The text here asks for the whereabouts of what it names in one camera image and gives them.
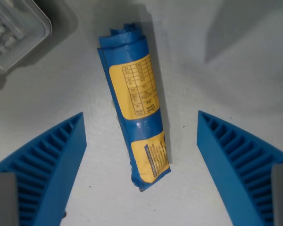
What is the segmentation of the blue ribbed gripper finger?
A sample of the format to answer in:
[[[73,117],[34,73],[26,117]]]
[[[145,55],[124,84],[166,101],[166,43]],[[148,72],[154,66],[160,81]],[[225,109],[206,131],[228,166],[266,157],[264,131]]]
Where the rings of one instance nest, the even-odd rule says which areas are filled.
[[[0,173],[16,176],[21,226],[60,225],[86,147],[78,113],[0,161]]]
[[[234,226],[273,226],[272,167],[283,152],[209,113],[198,112],[197,146]]]

